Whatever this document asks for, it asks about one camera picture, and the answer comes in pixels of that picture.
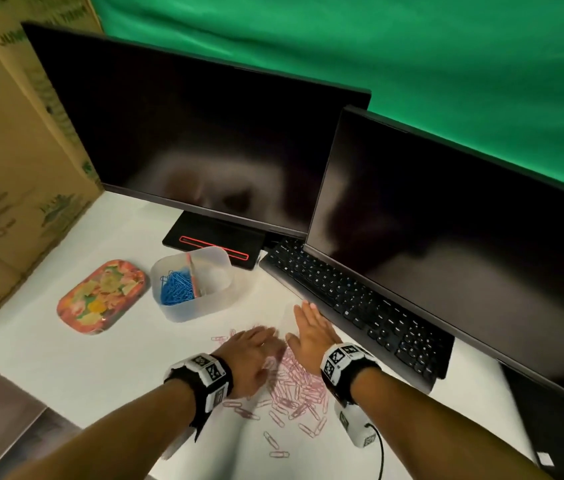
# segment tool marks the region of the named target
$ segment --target pile of blue paper clips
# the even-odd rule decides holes
[[[168,276],[160,278],[162,288],[160,301],[163,305],[177,305],[195,298],[189,270],[169,271]]]

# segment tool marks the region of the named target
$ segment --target translucent plastic container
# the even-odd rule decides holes
[[[160,300],[162,290],[162,276],[168,276],[170,271],[179,271],[187,266],[187,254],[166,256],[151,268],[151,288],[153,298],[162,309],[166,318],[174,322],[186,322],[193,318],[202,317],[209,313],[228,308],[235,301],[235,286],[233,284],[233,268],[229,255],[218,247],[208,247],[189,252],[195,277],[204,295],[177,305],[163,305]]]

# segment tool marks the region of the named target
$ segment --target green backdrop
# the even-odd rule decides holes
[[[113,36],[369,88],[564,182],[564,0],[93,0]]]

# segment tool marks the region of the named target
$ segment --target white sticker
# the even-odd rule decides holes
[[[553,460],[551,460],[551,455],[549,455],[549,453],[546,453],[544,451],[538,451],[537,457],[540,460],[540,463],[543,464],[543,466],[545,466],[545,467],[554,467],[555,466],[553,464]]]

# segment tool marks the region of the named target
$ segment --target black cable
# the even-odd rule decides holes
[[[382,456],[380,457],[380,476],[378,476],[377,480],[382,480],[382,472],[384,471],[384,445],[382,444],[382,436],[380,435],[380,432],[377,430],[377,428],[374,427],[371,423],[366,423],[364,426],[370,426],[371,428],[373,428],[375,430],[375,433],[377,434],[378,441],[380,441],[380,451],[382,453]]]

